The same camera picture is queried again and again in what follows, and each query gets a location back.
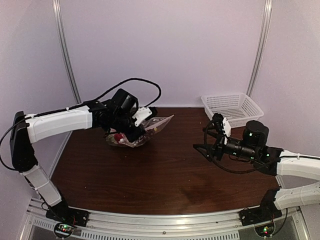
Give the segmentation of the clear zip top bag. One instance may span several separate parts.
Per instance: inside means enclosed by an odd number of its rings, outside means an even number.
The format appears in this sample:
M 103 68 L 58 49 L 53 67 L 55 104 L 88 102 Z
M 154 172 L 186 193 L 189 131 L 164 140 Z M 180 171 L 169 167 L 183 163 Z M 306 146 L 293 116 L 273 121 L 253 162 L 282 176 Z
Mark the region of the clear zip top bag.
M 104 139 L 110 146 L 140 147 L 160 133 L 174 116 L 172 114 L 168 117 L 153 117 L 150 120 L 144 120 L 140 126 L 144 128 L 145 133 L 133 142 L 129 142 L 123 133 L 106 133 Z

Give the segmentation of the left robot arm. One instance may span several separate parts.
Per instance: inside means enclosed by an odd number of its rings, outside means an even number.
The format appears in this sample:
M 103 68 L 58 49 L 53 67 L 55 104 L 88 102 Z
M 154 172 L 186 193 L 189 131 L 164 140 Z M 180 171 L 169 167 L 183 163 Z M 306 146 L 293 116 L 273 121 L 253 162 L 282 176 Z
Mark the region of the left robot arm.
M 40 167 L 33 144 L 43 139 L 76 130 L 102 128 L 124 134 L 129 142 L 138 140 L 146 131 L 142 122 L 153 114 L 149 107 L 140 107 L 138 99 L 122 88 L 106 101 L 85 101 L 82 104 L 47 113 L 16 113 L 10 136 L 13 169 L 23 175 L 61 222 L 72 218 L 63 197 Z

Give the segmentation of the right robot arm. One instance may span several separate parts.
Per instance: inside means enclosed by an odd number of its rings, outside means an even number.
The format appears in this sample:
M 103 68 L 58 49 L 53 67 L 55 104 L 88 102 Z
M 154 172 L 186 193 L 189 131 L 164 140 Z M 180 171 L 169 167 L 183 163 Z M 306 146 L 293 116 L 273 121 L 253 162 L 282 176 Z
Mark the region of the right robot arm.
M 294 176 L 312 179 L 313 184 L 268 190 L 256 210 L 259 220 L 268 220 L 276 211 L 320 202 L 320 158 L 267 146 L 269 128 L 257 120 L 246 123 L 242 138 L 231 137 L 227 119 L 212 119 L 203 129 L 203 143 L 193 148 L 218 168 L 232 174 L 260 172 L 268 176 Z M 231 170 L 219 161 L 228 155 L 249 163 L 252 169 Z

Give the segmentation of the white plastic basket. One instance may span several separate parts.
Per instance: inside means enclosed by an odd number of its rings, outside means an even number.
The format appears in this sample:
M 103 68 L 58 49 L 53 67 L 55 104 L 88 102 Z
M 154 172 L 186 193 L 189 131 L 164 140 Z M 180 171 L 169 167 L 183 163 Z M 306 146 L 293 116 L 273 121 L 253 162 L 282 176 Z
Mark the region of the white plastic basket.
M 210 120 L 215 113 L 221 114 L 232 128 L 244 127 L 248 121 L 257 121 L 264 116 L 263 110 L 244 93 L 203 95 L 201 100 Z

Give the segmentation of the aluminium front rail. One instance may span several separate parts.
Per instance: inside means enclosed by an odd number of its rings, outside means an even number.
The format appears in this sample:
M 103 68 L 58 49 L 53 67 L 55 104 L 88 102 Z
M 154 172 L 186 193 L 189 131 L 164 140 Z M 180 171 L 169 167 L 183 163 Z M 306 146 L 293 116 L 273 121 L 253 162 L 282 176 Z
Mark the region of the aluminium front rail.
M 31 198 L 18 240 L 60 240 L 54 234 L 57 221 L 46 218 L 41 200 Z M 77 226 L 66 240 L 311 240 L 299 208 L 289 208 L 273 220 L 272 237 L 259 236 L 266 221 L 244 226 L 242 209 L 198 214 L 139 215 L 88 211 L 86 226 Z

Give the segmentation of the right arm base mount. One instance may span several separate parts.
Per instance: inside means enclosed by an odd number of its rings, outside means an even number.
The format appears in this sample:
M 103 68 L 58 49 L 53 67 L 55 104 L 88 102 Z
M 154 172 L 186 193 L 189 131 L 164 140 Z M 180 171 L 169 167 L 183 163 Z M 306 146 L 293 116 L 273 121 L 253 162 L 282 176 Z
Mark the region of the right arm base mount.
M 244 208 L 238 214 L 243 227 L 264 222 L 272 222 L 274 219 L 280 218 L 283 215 L 281 210 L 276 208 L 273 209 L 268 206 Z

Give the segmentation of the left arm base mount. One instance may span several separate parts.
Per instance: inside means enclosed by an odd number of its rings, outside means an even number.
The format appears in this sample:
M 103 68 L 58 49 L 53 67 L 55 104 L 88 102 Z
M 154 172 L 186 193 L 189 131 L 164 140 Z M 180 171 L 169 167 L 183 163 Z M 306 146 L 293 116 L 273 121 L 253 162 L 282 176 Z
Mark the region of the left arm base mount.
M 55 206 L 50 206 L 45 216 L 48 219 L 68 225 L 86 227 L 89 218 L 89 212 L 86 210 L 69 207 L 63 202 L 60 202 Z

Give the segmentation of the right aluminium wall post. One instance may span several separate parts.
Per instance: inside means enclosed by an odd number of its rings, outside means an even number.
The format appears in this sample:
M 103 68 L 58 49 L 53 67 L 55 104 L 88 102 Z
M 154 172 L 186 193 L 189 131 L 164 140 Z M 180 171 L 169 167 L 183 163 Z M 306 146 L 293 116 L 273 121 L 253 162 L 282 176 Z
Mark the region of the right aluminium wall post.
M 249 84 L 246 90 L 246 94 L 248 96 L 251 96 L 253 94 L 254 87 L 259 75 L 259 70 L 261 67 L 262 59 L 263 59 L 263 53 L 266 47 L 267 38 L 270 30 L 272 10 L 273 10 L 273 1 L 265 0 L 256 55 L 255 55 L 255 59 L 252 67 Z

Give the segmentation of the aluminium wall post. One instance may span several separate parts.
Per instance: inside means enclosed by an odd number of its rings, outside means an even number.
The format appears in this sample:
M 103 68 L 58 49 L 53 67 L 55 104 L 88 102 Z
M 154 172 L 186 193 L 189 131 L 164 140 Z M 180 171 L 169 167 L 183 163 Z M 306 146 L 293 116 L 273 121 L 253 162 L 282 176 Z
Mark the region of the aluminium wall post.
M 78 86 L 75 80 L 74 71 L 72 68 L 72 63 L 68 51 L 68 45 L 65 35 L 64 23 L 63 23 L 63 16 L 61 11 L 61 3 L 59 0 L 52 1 L 53 6 L 53 13 L 56 21 L 57 33 L 60 43 L 60 48 L 62 52 L 62 59 L 64 62 L 67 78 L 70 84 L 71 92 L 77 104 L 81 103 L 80 92 L 78 90 Z
M 246 94 L 248 96 L 251 96 L 253 94 L 254 87 L 259 75 L 259 70 L 261 67 L 262 59 L 263 59 L 263 53 L 266 47 L 267 38 L 270 30 L 272 10 L 273 10 L 273 1 L 265 0 L 256 55 L 255 55 L 255 59 L 252 67 L 249 84 L 246 90 Z

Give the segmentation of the left aluminium wall post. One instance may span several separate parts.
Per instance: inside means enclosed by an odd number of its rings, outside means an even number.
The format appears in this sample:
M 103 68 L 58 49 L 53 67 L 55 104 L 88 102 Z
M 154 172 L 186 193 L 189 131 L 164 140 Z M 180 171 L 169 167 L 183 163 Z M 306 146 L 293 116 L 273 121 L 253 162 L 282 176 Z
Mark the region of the left aluminium wall post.
M 65 35 L 64 23 L 63 23 L 63 16 L 61 11 L 61 3 L 59 0 L 52 1 L 53 6 L 53 13 L 56 21 L 57 33 L 60 43 L 60 48 L 62 52 L 62 59 L 64 62 L 67 78 L 70 84 L 71 92 L 77 104 L 81 103 L 80 92 L 78 90 L 78 86 L 75 80 L 74 71 L 72 68 L 72 63 L 68 51 L 68 45 Z

